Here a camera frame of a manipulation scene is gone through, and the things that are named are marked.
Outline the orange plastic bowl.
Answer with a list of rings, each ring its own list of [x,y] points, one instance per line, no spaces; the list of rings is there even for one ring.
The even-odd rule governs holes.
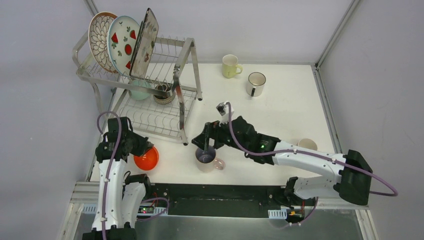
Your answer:
[[[142,156],[133,156],[135,165],[142,171],[153,170],[159,162],[159,152],[155,147],[152,147]]]

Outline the mint green bowl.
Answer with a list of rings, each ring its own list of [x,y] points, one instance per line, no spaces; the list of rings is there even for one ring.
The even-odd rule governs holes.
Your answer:
[[[151,84],[148,81],[145,81],[144,79],[135,79],[132,81],[131,85],[152,89]],[[129,95],[132,99],[136,101],[142,101],[142,100],[148,99],[151,96],[150,93],[135,91],[135,90],[130,90]]]

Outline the brown patterned small bowl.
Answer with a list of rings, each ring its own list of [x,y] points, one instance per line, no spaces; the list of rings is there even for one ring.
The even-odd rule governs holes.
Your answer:
[[[176,93],[172,91],[172,87],[169,84],[158,84],[155,89],[164,92],[163,95],[153,96],[153,100],[159,105],[170,104],[176,97]]]

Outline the square flower pattern plate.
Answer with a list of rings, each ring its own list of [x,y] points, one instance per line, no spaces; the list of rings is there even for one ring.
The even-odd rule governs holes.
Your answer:
[[[151,8],[148,8],[140,26],[139,33],[131,57],[129,76],[142,79],[146,76],[156,39],[159,31],[159,23]]]

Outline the watermelon pattern round plate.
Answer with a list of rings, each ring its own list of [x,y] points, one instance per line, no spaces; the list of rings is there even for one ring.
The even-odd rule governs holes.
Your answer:
[[[140,25],[132,17],[123,15],[115,18],[107,34],[107,50],[109,59],[115,70],[128,77],[131,59],[135,51],[135,43]]]

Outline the floral petal brown-rim plate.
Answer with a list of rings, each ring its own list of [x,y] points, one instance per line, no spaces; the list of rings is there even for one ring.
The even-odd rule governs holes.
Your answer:
[[[90,51],[96,62],[107,72],[117,73],[109,57],[108,32],[117,16],[111,12],[99,12],[91,20],[88,28]]]

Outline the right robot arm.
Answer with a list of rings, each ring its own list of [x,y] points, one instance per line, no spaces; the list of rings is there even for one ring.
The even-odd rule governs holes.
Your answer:
[[[355,205],[366,206],[372,178],[371,167],[360,152],[325,153],[299,147],[277,137],[259,133],[242,116],[231,123],[207,122],[192,139],[200,149],[232,147],[259,164],[289,166],[317,174],[316,177],[291,177],[284,189],[284,200],[296,205],[314,197],[335,197]]]

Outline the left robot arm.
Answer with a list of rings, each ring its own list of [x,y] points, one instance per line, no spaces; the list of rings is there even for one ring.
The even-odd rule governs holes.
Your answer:
[[[134,132],[128,117],[107,121],[108,131],[95,149],[99,169],[96,214],[84,240],[135,240],[135,224],[141,202],[152,198],[146,174],[126,174],[129,155],[141,157],[153,144]]]

